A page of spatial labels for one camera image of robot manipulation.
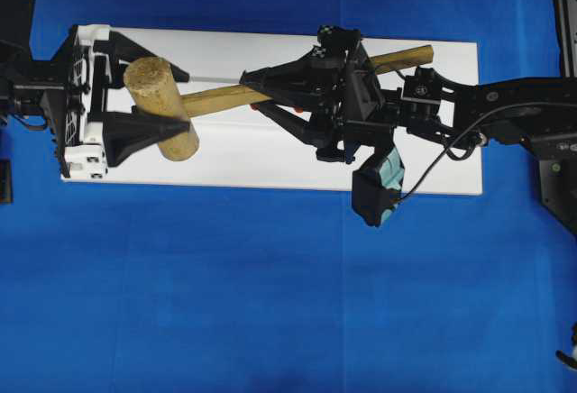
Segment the blue tablecloth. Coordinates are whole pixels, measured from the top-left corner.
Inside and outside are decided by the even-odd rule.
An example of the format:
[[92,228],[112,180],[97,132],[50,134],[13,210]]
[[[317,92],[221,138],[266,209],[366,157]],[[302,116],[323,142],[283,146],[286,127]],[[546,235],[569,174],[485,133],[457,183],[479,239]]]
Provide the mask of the blue tablecloth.
[[[37,0],[34,55],[73,23],[335,23],[476,41],[482,83],[558,76],[552,0]],[[483,196],[416,196],[376,230],[347,193],[64,184],[48,133],[5,134],[2,392],[577,388],[554,358],[577,320],[575,240],[520,147],[485,149]]]

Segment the screw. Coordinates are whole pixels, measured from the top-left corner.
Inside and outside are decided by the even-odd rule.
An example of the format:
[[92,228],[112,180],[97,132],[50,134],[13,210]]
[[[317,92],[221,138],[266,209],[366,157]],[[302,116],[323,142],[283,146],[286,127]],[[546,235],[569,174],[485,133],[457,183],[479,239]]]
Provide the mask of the screw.
[[499,98],[499,93],[497,91],[491,91],[487,94],[487,101],[488,102],[496,102]]
[[415,88],[415,94],[417,94],[418,96],[425,96],[427,92],[428,90],[424,85],[419,85]]

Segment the white board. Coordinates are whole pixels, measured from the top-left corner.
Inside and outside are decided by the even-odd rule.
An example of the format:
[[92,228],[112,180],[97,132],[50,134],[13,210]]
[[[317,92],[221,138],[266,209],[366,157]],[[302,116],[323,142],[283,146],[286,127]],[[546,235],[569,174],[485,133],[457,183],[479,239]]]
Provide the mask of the white board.
[[[275,66],[302,57],[316,44],[314,36],[191,32],[114,28],[146,49],[191,74],[179,84],[182,94],[236,84],[244,70]],[[434,67],[446,78],[477,84],[477,45],[449,41],[365,39],[370,55],[433,45]],[[413,69],[404,70],[412,73]],[[380,76],[383,88],[401,87],[395,74]],[[108,109],[130,112],[133,101],[124,88],[109,90]],[[451,122],[452,107],[443,103],[441,118]],[[350,165],[316,160],[315,149],[301,144],[268,118],[242,106],[193,120],[200,150],[190,160],[171,162],[151,146],[110,168],[102,183],[170,184],[187,186],[275,187],[350,190],[352,172],[372,154],[363,147]],[[406,167],[404,189],[409,189],[442,150],[438,145],[408,136],[398,129],[395,143]],[[481,152],[466,161],[443,159],[419,192],[479,195],[482,192]]]

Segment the wooden mallet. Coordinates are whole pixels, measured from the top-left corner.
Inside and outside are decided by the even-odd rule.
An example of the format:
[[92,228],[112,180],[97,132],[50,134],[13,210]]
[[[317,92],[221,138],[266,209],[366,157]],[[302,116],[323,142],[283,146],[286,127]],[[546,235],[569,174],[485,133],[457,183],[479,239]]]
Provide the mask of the wooden mallet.
[[[433,61],[433,48],[421,46],[400,52],[371,57],[378,75],[395,70],[408,69]],[[170,64],[162,58],[138,59],[124,72],[124,84],[134,103],[149,114],[170,116],[187,121],[195,116],[214,114],[241,105],[270,100],[257,91],[243,85],[209,89],[199,93],[180,95]],[[199,139],[190,125],[188,133],[181,133],[159,143],[162,155],[169,160],[186,160],[197,152]]]

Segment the cable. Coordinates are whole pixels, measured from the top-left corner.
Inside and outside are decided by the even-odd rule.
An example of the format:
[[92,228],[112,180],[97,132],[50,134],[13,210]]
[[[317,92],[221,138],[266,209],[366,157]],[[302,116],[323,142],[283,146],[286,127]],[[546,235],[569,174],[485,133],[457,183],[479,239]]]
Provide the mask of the cable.
[[[379,64],[379,65],[375,66],[375,68],[371,71],[371,74],[372,74],[372,75],[377,74],[377,70],[380,69],[381,67],[385,67],[385,66],[390,66],[390,62],[383,62],[382,64]],[[405,80],[405,75],[403,75],[403,74],[400,72],[400,70],[396,69],[396,70],[395,70],[395,73],[397,73],[398,76],[399,76],[401,79]]]
[[554,106],[554,107],[572,107],[574,109],[577,109],[577,105],[573,104],[573,103],[563,103],[563,102],[530,102],[530,103],[524,103],[524,104],[516,104],[516,105],[505,105],[505,106],[501,106],[498,107],[496,109],[493,109],[492,111],[488,111],[488,113],[482,115],[481,117],[479,117],[477,120],[474,121],[474,123],[472,123],[469,127],[467,127],[463,132],[461,132],[461,134],[459,134],[459,136],[457,136],[449,145],[447,145],[445,147],[445,149],[436,157],[435,160],[433,160],[433,162],[429,165],[429,167],[425,170],[425,172],[423,173],[423,175],[421,175],[421,178],[418,179],[417,183],[413,186],[413,188],[411,188],[404,196],[401,197],[401,199],[399,199],[395,204],[400,204],[401,202],[405,202],[409,197],[411,197],[412,195],[415,194],[415,192],[417,191],[417,189],[421,186],[421,184],[423,184],[423,181],[425,181],[425,178],[429,175],[429,173],[431,172],[431,170],[433,170],[433,168],[436,166],[436,164],[441,161],[441,159],[445,156],[445,154],[447,154],[447,152],[453,148],[457,143],[459,143],[459,141],[470,131],[472,131],[473,129],[475,129],[480,123],[482,123],[484,120],[486,120],[487,118],[489,118],[490,116],[497,114],[499,112],[503,112],[503,111],[507,111],[509,109],[515,109],[518,107],[532,107],[532,106],[538,106],[538,107],[548,107],[548,106]]
[[[447,138],[443,138],[442,139],[442,143],[443,146],[446,148],[447,144]],[[471,155],[473,154],[473,152],[475,151],[475,147],[477,145],[472,145],[469,146],[469,148],[467,148],[467,150],[463,153],[463,155],[461,156],[457,156],[452,150],[448,150],[447,151],[447,156],[449,157],[449,159],[454,160],[454,161],[463,161],[463,160],[467,160],[471,157]]]
[[31,132],[42,132],[44,130],[46,130],[46,128],[48,127],[48,122],[46,120],[44,120],[44,124],[40,124],[40,125],[32,125],[32,124],[28,124],[26,123],[23,119],[21,119],[19,116],[16,115],[12,115],[13,119],[16,120],[18,123],[20,123],[21,125],[23,125],[25,128],[27,128],[28,130],[30,130]]

